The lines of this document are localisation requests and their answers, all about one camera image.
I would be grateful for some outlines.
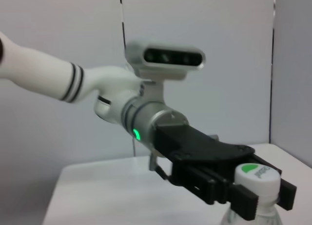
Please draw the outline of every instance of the white table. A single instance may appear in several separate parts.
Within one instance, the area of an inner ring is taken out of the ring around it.
[[[312,169],[272,144],[252,145],[298,187],[292,211],[278,207],[284,225],[312,224]],[[170,162],[160,159],[168,172]],[[148,170],[148,157],[64,168],[44,225],[217,225],[229,205],[206,205]]]

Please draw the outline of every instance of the bottle cap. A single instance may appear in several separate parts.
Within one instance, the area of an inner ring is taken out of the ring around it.
[[[279,193],[281,176],[266,165],[247,163],[236,167],[234,182],[259,197],[275,196]]]

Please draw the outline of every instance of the gray wall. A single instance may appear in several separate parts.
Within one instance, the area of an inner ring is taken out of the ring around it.
[[[269,139],[273,0],[123,0],[126,41],[194,45],[206,67],[168,82],[167,104],[232,143]],[[146,148],[136,143],[138,155]]]
[[[268,141],[273,0],[123,0],[123,13],[126,41],[207,55],[202,71],[166,84],[168,105],[223,141]],[[125,63],[119,0],[0,0],[0,30],[84,67]],[[95,97],[70,105],[0,82],[0,225],[40,224],[65,165],[133,156],[125,131],[93,113]]]
[[[312,0],[276,0],[272,143],[312,166]]]

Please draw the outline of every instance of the clear plastic bottle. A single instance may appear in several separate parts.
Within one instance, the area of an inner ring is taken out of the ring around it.
[[[235,170],[235,184],[241,184],[259,196],[255,220],[246,221],[230,208],[221,225],[282,225],[275,208],[280,188],[280,174],[268,166],[242,164]]]

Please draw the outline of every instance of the camera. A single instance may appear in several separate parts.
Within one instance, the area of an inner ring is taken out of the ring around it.
[[[184,79],[188,71],[203,68],[206,60],[203,51],[194,47],[142,41],[128,43],[125,57],[138,77],[158,80]]]

